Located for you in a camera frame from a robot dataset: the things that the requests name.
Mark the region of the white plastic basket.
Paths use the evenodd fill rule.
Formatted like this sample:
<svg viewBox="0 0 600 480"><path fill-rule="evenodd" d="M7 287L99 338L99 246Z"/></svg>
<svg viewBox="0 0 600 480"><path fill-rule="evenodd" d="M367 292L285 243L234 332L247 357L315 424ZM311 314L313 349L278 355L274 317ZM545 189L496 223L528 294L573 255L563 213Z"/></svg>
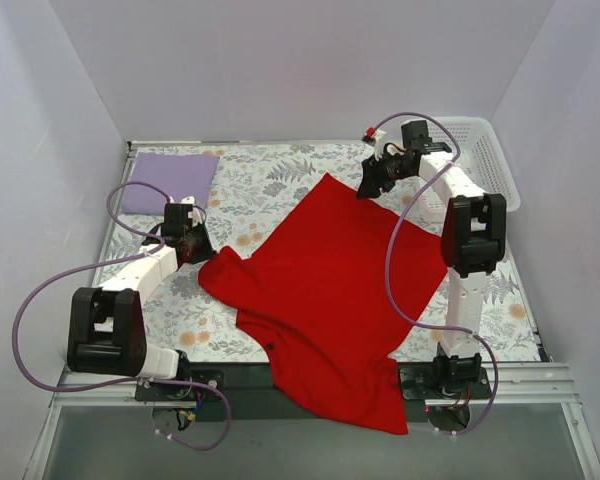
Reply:
<svg viewBox="0 0 600 480"><path fill-rule="evenodd" d="M438 117L438 121L453 135L461 148L456 164L479 187L488 193L500 193L507 202L507 212L520 208L520 196L511 175L504 152L490 122L480 117ZM453 147L448 135L440 127L427 120L429 136L435 142L445 142ZM444 220L443 203L428 189L417 202L425 221L441 223Z"/></svg>

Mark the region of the red t shirt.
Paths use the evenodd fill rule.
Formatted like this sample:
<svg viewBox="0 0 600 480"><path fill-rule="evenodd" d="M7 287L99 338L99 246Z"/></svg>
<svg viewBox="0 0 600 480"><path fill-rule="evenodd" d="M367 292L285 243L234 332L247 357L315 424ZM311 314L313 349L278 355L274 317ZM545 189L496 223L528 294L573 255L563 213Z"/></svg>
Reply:
<svg viewBox="0 0 600 480"><path fill-rule="evenodd" d="M371 368L393 359L446 272L436 235L325 176L250 257L225 247L198 282L269 362Z"/></svg>

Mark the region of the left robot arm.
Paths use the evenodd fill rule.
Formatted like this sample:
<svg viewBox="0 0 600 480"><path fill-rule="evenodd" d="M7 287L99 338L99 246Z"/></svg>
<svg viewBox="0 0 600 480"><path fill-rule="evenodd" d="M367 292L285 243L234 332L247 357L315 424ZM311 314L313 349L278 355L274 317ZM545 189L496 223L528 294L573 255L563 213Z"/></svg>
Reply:
<svg viewBox="0 0 600 480"><path fill-rule="evenodd" d="M97 287L74 293L67 351L70 370L158 379L160 390L173 400L191 392L193 377L178 366L180 354L148 342L143 304L183 265L216 254L205 219L193 197L166 204L163 222L142 243L139 259Z"/></svg>

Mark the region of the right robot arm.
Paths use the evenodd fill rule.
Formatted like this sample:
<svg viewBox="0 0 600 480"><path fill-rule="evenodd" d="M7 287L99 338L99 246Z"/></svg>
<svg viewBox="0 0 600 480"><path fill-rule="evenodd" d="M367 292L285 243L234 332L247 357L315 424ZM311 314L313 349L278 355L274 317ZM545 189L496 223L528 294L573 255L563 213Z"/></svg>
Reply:
<svg viewBox="0 0 600 480"><path fill-rule="evenodd" d="M376 199L397 181L418 178L423 182L418 196L433 189L446 205L441 254L448 268L447 318L439 328L442 338L433 361L401 370L401 387L413 399L467 399L473 391L487 397L493 389L481 354L490 348L479 330L484 289L506 250L507 201L486 192L458 166L461 148L453 135L432 139L433 118L412 112L406 116L401 144L387 140L379 125L364 133L363 142L374 152L362 163L356 193L360 199Z"/></svg>

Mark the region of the folded purple t shirt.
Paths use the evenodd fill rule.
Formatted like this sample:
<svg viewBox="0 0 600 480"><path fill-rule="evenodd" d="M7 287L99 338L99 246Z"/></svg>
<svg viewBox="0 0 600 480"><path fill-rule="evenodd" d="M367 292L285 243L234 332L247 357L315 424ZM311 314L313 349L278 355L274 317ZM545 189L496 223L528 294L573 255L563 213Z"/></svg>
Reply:
<svg viewBox="0 0 600 480"><path fill-rule="evenodd" d="M176 202L193 196L205 207L211 191L219 156L211 154L162 155L139 153L131 181L150 183L169 194ZM165 199L151 189L126 187L121 212L132 215L162 215Z"/></svg>

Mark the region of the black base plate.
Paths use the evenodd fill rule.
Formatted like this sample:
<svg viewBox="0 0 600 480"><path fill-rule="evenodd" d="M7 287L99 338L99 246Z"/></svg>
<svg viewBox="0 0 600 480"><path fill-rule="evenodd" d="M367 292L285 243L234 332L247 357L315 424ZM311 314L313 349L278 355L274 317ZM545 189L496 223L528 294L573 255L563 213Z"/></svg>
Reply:
<svg viewBox="0 0 600 480"><path fill-rule="evenodd" d="M431 362L399 363L391 358L371 368L347 361L341 367L284 369L275 362L180 361L175 378L143 381L135 398L176 409L194 403L199 421L323 418L403 435L408 422L425 415L428 399L448 397L463 408L468 400L490 398L484 368L444 378Z"/></svg>

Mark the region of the aluminium frame rail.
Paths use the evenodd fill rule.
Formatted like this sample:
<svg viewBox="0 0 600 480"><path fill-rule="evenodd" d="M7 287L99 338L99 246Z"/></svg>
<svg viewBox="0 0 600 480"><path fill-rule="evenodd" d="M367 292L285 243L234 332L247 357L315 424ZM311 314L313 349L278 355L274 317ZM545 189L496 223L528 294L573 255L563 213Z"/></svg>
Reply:
<svg viewBox="0 0 600 480"><path fill-rule="evenodd" d="M580 403L569 367L562 363L504 362L498 364L495 402L501 404ZM53 395L61 406L122 406L134 403L136 382L123 382L81 392Z"/></svg>

